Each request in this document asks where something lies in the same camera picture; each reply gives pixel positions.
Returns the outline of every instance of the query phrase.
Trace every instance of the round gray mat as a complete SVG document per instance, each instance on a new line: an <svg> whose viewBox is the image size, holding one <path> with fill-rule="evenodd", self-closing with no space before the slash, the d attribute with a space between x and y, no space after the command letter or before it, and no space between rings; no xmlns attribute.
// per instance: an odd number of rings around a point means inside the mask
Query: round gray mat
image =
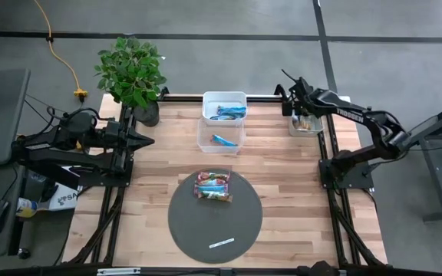
<svg viewBox="0 0 442 276"><path fill-rule="evenodd" d="M210 173L228 173L207 169ZM193 194L197 172L176 188L168 209L168 226L176 245L197 261L219 264L231 261L253 245L262 226L259 196L241 175L231 172L232 202L198 199ZM234 241L209 248L218 242Z"/></svg>

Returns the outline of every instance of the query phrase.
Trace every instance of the yellow extension cord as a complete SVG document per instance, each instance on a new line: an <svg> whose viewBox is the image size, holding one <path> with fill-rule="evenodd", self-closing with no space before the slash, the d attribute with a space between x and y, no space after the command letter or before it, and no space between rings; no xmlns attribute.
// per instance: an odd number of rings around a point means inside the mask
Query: yellow extension cord
<svg viewBox="0 0 442 276"><path fill-rule="evenodd" d="M42 6L40 6L40 3L38 3L38 0L34 0L35 4L37 4L38 8L40 8L40 11L42 12L42 15L44 16L45 22L47 22L47 28L49 30L49 38L52 38L52 29L51 29L51 23L49 22L49 19L47 18L47 15L45 14L44 9ZM71 73L73 73L74 81L76 81L76 91L74 92L74 95L76 97L80 98L80 101L83 101L83 98L87 96L88 92L86 90L82 90L80 87L80 83L78 81L78 77L76 76L76 73L74 72L74 69L71 65L69 65L68 62L60 58L56 53L54 52L54 48L52 47L52 42L49 41L49 49L51 49L52 55L58 59L60 62L62 62L64 65L66 65Z"/></svg>

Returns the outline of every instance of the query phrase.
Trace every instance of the potted plant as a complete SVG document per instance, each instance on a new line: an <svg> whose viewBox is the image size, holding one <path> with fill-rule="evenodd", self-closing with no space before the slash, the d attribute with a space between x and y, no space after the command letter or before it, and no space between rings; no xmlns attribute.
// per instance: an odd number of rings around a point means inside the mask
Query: potted plant
<svg viewBox="0 0 442 276"><path fill-rule="evenodd" d="M112 49L98 52L101 65L94 68L101 76L98 89L105 90L117 103L133 107L134 117L147 127L160 121L157 96L158 85L167 79L158 70L160 65L157 47L137 38L117 38Z"/></svg>

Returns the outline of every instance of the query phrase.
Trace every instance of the wooden table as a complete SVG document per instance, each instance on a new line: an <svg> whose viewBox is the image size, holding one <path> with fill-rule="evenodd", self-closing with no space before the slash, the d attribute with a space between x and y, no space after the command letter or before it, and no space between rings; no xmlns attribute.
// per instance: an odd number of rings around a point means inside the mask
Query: wooden table
<svg viewBox="0 0 442 276"><path fill-rule="evenodd" d="M138 133L156 142L135 152L114 266L295 268L321 260L336 265L327 195L318 179L317 139L290 136L288 117L281 116L279 104L250 103L246 141L240 152L206 154L196 143L201 110L200 103L161 103L161 121L156 127L138 124ZM119 113L120 105L105 95L100 115L118 118ZM355 124L337 116L334 120L340 148L359 148ZM263 207L262 230L255 244L225 264L204 264L187 257L175 245L167 222L170 198L178 184L197 170L213 167L244 176ZM103 194L104 188L94 187L80 196L64 261L73 258L96 229ZM386 262L372 201L360 190L349 190L349 199L357 232L377 258ZM347 235L343 238L348 251Z"/></svg>

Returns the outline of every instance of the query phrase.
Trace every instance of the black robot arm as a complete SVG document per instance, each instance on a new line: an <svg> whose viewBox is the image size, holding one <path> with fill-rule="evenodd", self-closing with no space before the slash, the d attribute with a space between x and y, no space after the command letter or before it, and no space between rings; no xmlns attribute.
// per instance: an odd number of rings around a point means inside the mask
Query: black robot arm
<svg viewBox="0 0 442 276"><path fill-rule="evenodd" d="M357 164L375 158L397 159L410 142L410 135L403 129L398 120L387 111L372 110L370 107L360 107L342 100L330 90L314 89L306 80L290 77L295 85L289 89L289 97L283 88L278 85L275 93L282 95L282 115L314 115L322 117L337 114L346 119L366 126L371 132L373 145L366 146L353 152L341 150L327 164L329 174L333 180L342 179Z"/></svg>
<svg viewBox="0 0 442 276"><path fill-rule="evenodd" d="M65 113L63 117L53 113L49 112L53 117L41 132L17 138L12 144L12 159L72 189L119 186L130 176L134 151L154 143L135 131L131 112L122 114L119 122L102 119L92 109ZM58 124L47 131L54 119L58 119ZM105 120L106 127L96 128L99 120ZM83 152L77 150L78 144ZM85 152L85 147L102 148L103 152L92 156ZM73 166L74 173L63 166Z"/></svg>

